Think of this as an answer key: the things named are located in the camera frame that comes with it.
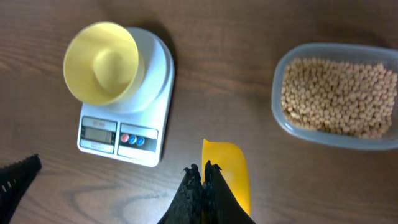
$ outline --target digital kitchen scale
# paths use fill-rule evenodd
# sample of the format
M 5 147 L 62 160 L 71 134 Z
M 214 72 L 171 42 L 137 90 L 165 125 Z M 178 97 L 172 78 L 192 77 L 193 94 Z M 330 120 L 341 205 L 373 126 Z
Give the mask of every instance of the digital kitchen scale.
M 77 145 L 98 156 L 154 167 L 163 147 L 174 82 L 174 63 L 155 34 L 126 28 L 145 62 L 145 77 L 127 100 L 106 106 L 83 103 Z

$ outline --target scale button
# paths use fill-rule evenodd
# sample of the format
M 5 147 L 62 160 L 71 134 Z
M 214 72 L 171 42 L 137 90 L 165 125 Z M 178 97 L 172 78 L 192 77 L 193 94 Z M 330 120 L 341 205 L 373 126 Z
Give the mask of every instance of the scale button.
M 129 135 L 128 134 L 122 134 L 120 137 L 120 141 L 122 142 L 127 142 L 129 140 Z
M 137 141 L 137 136 L 135 135 L 130 136 L 129 144 L 134 144 L 136 143 L 136 141 Z
M 137 139 L 137 146 L 142 146 L 145 143 L 144 137 L 138 137 Z

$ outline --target brown wooden surface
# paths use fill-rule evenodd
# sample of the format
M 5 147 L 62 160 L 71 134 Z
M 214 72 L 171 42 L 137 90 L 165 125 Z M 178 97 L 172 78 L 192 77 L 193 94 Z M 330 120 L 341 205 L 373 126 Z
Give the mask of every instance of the brown wooden surface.
M 398 49 L 398 2 L 0 0 L 0 166 L 39 153 L 12 223 L 156 223 L 203 138 L 246 156 L 257 223 L 397 223 L 398 151 L 303 141 L 272 115 L 279 59 L 307 42 Z M 177 74 L 164 158 L 147 168 L 80 152 L 81 103 L 62 62 L 96 21 L 163 38 Z

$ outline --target blue button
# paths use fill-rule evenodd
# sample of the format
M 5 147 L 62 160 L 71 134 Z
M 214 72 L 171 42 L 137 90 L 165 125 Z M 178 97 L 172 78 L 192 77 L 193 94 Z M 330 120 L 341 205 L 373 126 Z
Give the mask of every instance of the blue button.
M 138 137 L 137 139 L 137 146 L 142 146 L 145 143 L 144 137 Z
M 135 136 L 135 135 L 130 136 L 129 144 L 134 144 L 134 143 L 136 143 L 136 141 L 137 141 L 137 136 Z

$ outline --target scale display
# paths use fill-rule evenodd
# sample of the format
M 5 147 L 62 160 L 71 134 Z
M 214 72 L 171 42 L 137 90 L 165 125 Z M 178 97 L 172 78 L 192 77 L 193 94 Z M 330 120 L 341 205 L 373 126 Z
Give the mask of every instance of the scale display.
M 86 128 L 85 139 L 111 144 L 112 132 L 93 129 L 93 128 Z

